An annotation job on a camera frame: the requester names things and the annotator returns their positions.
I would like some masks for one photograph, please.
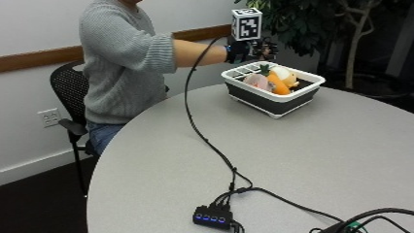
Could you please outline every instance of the chair backrest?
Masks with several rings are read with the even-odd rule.
[[[82,76],[82,72],[73,70],[73,67],[82,63],[82,61],[74,61],[56,69],[50,75],[50,86],[69,112],[72,120],[85,125],[82,99],[88,92],[89,83]]]

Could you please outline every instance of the sleeve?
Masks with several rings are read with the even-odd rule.
[[[82,16],[78,30],[82,46],[112,63],[162,74],[175,71],[170,34],[151,36],[136,29],[120,10],[93,8]]]

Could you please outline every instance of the black office chair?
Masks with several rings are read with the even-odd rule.
[[[98,153],[94,151],[89,140],[86,141],[85,146],[77,145],[77,141],[80,140],[81,136],[88,133],[85,128],[86,119],[84,116],[85,106],[82,103],[82,98],[86,95],[89,83],[82,76],[81,71],[73,70],[73,67],[81,65],[82,63],[82,61],[74,61],[61,66],[50,75],[50,85],[72,118],[72,120],[62,118],[60,120],[60,125],[68,130],[69,142],[72,144],[74,154],[80,189],[84,196],[86,197],[88,191],[82,178],[78,151],[84,150],[86,154],[93,156],[98,156]]]

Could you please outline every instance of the orange toy carrot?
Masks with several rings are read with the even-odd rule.
[[[290,94],[290,91],[286,85],[283,84],[277,74],[271,70],[269,71],[267,80],[274,83],[274,89],[271,91],[274,94],[279,94],[279,95]]]

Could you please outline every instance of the toy fruit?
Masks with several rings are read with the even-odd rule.
[[[281,81],[281,79],[278,78],[278,76],[273,70],[269,71],[267,80],[270,83],[274,84],[274,88],[271,91],[274,94],[279,94],[279,95],[290,94],[290,91],[289,91],[286,85],[283,84],[283,82]]]
[[[261,74],[249,74],[245,77],[243,82],[266,91],[271,91],[273,89],[273,84],[269,83],[269,80]]]
[[[289,69],[282,66],[274,66],[270,70],[275,73],[287,88],[297,87],[299,85],[299,82],[297,82],[297,74]]]

